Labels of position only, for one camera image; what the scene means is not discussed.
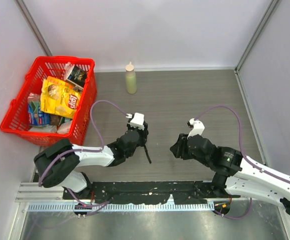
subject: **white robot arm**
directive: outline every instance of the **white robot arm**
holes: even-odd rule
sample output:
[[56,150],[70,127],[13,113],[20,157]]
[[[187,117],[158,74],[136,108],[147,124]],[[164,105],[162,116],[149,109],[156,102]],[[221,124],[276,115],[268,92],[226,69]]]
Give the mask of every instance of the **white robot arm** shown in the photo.
[[123,136],[112,142],[102,150],[99,147],[88,147],[71,144],[68,139],[62,139],[40,152],[34,162],[40,176],[46,171],[51,162],[61,153],[68,154],[60,158],[48,170],[42,180],[45,188],[62,186],[71,189],[79,198],[90,193],[90,182],[83,172],[74,169],[82,166],[99,165],[103,167],[117,166],[133,156],[137,147],[146,147],[148,125],[144,115],[140,113],[128,114],[127,131]]
[[265,166],[231,147],[213,145],[203,138],[199,120],[188,122],[189,134],[180,134],[170,150],[176,158],[195,159],[216,174],[212,181],[218,197],[246,196],[286,209],[290,215],[290,176]]

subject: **lay's chips bag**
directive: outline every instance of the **lay's chips bag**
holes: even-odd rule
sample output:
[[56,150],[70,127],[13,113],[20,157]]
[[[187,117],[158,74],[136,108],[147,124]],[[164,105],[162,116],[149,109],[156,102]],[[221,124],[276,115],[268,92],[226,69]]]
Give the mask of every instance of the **lay's chips bag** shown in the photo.
[[72,88],[72,85],[51,76],[44,79],[40,95],[40,109],[48,114],[72,119],[81,97],[81,94]]

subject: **black mounting plate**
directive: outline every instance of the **black mounting plate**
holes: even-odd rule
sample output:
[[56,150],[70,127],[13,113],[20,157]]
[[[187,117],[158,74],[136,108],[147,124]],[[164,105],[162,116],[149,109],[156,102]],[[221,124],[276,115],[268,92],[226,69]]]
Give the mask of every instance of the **black mounting plate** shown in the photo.
[[[91,199],[94,191],[96,203],[110,201],[111,204],[164,204],[172,195],[175,204],[204,204],[206,199],[217,196],[206,181],[116,181],[93,182],[91,193],[85,199]],[[64,192],[63,199],[72,196]]]

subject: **red basket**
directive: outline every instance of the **red basket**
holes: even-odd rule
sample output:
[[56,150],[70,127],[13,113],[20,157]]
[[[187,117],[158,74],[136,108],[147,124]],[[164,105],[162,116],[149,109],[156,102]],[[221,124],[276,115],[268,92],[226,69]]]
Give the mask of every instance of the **red basket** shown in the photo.
[[[65,64],[68,62],[88,71],[84,90],[69,133],[58,134],[27,131],[30,128],[28,126],[27,114],[27,97],[29,93],[40,94],[42,81],[48,76],[62,79],[65,72]],[[0,130],[5,133],[16,134],[40,146],[50,146],[63,138],[68,138],[72,144],[82,145],[89,123],[89,110],[97,96],[94,66],[94,60],[88,58],[71,56],[40,56],[36,58],[25,76],[24,84],[16,99],[10,102],[10,107],[0,124]]]

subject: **grey floor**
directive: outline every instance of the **grey floor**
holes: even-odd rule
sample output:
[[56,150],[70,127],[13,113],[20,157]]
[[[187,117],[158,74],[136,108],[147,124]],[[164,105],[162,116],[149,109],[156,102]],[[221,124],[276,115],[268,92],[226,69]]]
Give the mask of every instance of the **grey floor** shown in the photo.
[[[241,216],[248,200],[236,200],[230,215]],[[277,207],[254,201],[241,220],[211,211],[101,212],[70,219],[71,212],[29,212],[21,240],[286,240]]]
[[[128,113],[145,114],[149,125],[148,164],[144,149],[116,167],[81,167],[92,181],[211,180],[214,173],[197,161],[175,159],[169,151],[180,133],[188,133],[187,121],[205,109],[225,104],[234,108],[243,122],[243,143],[247,155],[261,161],[246,108],[233,70],[137,72],[138,91],[126,91],[124,72],[97,73],[98,100],[110,100]],[[94,119],[105,144],[124,134],[127,120],[111,105],[100,103]],[[226,109],[214,109],[200,119],[203,136],[219,146],[238,149],[238,123]],[[100,140],[89,125],[85,146],[99,146]]]

